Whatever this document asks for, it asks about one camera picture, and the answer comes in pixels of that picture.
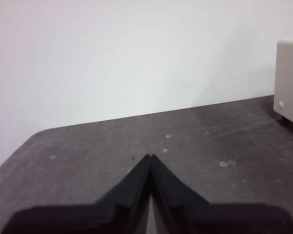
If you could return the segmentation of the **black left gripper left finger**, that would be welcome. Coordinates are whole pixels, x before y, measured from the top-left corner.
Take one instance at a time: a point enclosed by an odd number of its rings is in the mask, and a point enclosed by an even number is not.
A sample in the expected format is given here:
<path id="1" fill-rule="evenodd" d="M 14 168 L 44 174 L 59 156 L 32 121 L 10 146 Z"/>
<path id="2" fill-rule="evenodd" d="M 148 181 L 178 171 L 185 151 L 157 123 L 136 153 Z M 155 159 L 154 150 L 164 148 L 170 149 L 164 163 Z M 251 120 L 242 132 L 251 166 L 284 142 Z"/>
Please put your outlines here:
<path id="1" fill-rule="evenodd" d="M 149 203 L 151 156 L 91 204 L 36 206 L 14 213 L 4 234 L 133 234 Z"/>

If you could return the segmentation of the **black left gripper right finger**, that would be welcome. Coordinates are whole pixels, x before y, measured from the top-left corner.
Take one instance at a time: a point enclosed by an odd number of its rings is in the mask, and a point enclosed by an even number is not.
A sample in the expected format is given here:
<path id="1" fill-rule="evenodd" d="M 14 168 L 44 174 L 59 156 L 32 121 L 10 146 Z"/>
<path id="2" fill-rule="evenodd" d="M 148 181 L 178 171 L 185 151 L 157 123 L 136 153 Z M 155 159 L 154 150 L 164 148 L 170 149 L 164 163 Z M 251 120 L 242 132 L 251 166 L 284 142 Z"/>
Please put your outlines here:
<path id="1" fill-rule="evenodd" d="M 150 157 L 152 196 L 172 234 L 293 234 L 293 218 L 262 203 L 210 203 L 156 156 Z"/>

